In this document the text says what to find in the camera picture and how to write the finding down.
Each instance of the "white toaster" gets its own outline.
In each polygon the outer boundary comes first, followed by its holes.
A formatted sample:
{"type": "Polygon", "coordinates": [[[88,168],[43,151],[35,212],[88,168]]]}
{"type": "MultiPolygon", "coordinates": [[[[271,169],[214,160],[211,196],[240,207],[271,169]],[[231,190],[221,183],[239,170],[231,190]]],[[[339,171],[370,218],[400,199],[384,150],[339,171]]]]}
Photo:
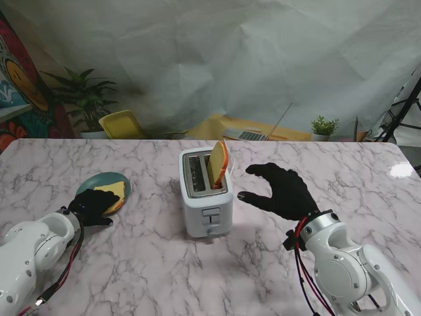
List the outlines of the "white toaster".
{"type": "Polygon", "coordinates": [[[188,149],[180,153],[180,186],[184,222],[192,237],[216,237],[232,227],[234,193],[229,172],[220,189],[212,189],[206,165],[213,147],[188,149]]]}

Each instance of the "blue plate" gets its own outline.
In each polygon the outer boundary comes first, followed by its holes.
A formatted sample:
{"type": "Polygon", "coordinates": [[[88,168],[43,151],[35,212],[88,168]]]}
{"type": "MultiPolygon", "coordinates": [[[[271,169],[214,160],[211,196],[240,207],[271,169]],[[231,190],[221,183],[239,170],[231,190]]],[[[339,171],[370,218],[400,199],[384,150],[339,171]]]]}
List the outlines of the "blue plate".
{"type": "Polygon", "coordinates": [[[130,181],[124,175],[117,172],[102,172],[92,176],[91,178],[87,179],[76,191],[76,195],[81,194],[86,189],[94,190],[96,186],[108,186],[109,184],[113,184],[116,182],[124,181],[125,189],[124,189],[124,201],[127,201],[130,194],[132,193],[132,188],[130,186],[130,181]]]}

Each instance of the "flower pot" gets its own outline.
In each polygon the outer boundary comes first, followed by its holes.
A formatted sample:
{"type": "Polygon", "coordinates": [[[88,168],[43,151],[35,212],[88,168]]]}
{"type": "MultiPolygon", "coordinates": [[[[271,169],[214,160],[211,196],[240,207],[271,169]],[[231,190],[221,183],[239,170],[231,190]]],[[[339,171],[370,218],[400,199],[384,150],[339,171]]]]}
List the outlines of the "flower pot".
{"type": "Polygon", "coordinates": [[[110,139],[104,130],[100,132],[80,132],[80,137],[85,140],[109,140],[110,139]]]}
{"type": "Polygon", "coordinates": [[[313,134],[311,136],[311,141],[312,142],[327,142],[329,141],[330,135],[318,135],[318,134],[313,134]]]}

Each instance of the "black glove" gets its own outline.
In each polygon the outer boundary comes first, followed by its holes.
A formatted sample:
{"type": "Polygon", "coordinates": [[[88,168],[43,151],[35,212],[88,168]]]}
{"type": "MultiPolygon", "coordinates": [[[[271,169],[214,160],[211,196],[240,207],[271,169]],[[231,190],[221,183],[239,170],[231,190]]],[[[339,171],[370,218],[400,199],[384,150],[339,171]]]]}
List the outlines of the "black glove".
{"type": "Polygon", "coordinates": [[[84,226],[108,226],[112,224],[112,219],[104,218],[103,213],[118,200],[119,197],[112,192],[87,189],[70,202],[68,210],[73,212],[84,226]]]}
{"type": "Polygon", "coordinates": [[[274,163],[267,163],[251,165],[245,172],[266,179],[272,188],[272,197],[242,191],[238,193],[241,201],[291,221],[300,221],[309,213],[318,211],[307,185],[295,171],[286,171],[274,163]]]}

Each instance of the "potted plant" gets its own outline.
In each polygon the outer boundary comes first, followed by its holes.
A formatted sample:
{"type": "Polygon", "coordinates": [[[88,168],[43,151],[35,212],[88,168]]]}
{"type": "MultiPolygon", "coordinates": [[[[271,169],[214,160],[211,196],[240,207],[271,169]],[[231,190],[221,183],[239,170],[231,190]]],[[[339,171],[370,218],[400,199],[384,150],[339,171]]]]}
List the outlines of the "potted plant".
{"type": "Polygon", "coordinates": [[[325,121],[324,117],[318,116],[317,120],[311,122],[313,135],[311,140],[314,142],[327,142],[330,136],[336,132],[339,119],[325,121]]]}
{"type": "Polygon", "coordinates": [[[73,127],[77,127],[83,122],[86,123],[87,130],[80,133],[82,138],[107,139],[107,133],[98,121],[101,117],[111,114],[105,108],[106,105],[118,103],[116,101],[104,100],[104,90],[116,91],[109,86],[115,84],[115,82],[106,80],[95,83],[91,81],[108,79],[88,78],[94,69],[85,70],[81,74],[76,74],[66,67],[65,69],[70,77],[69,79],[43,72],[63,85],[62,87],[52,88],[55,92],[56,101],[62,104],[71,104],[75,107],[75,109],[67,112],[67,114],[74,119],[79,118],[73,123],[73,127]]]}

